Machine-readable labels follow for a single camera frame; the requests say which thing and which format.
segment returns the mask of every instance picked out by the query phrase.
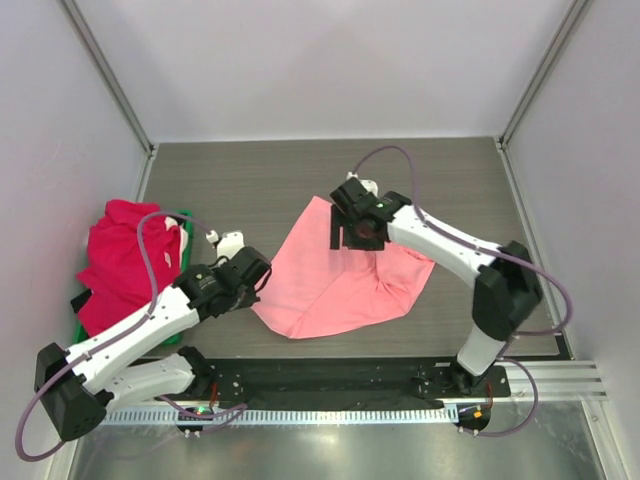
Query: red fabric pile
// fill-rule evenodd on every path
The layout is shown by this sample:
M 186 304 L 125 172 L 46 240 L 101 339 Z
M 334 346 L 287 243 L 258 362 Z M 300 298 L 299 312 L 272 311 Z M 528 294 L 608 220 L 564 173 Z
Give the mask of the red fabric pile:
M 91 227 L 89 267 L 77 275 L 92 292 L 78 313 L 89 336 L 103 332 L 151 300 L 151 283 L 136 229 L 145 215 L 159 210 L 152 203 L 111 200 L 105 216 Z M 143 232 L 160 292 L 180 274 L 180 227 L 167 228 L 165 220 L 163 216 L 148 220 Z

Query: folded cloth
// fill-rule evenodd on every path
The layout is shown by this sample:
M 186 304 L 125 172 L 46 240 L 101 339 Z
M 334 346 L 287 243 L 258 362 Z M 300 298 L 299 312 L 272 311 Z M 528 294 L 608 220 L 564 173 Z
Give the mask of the folded cloth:
M 329 249 L 331 205 L 314 197 L 273 259 L 253 310 L 289 338 L 355 330 L 405 315 L 434 262 L 388 243 L 383 251 Z
M 145 215 L 158 205 L 111 200 L 105 216 L 91 227 L 89 267 L 77 275 L 92 295 L 78 312 L 89 336 L 115 325 L 151 300 L 151 284 L 138 247 L 136 231 Z M 162 291 L 180 274 L 181 229 L 158 216 L 145 223 L 143 238 Z

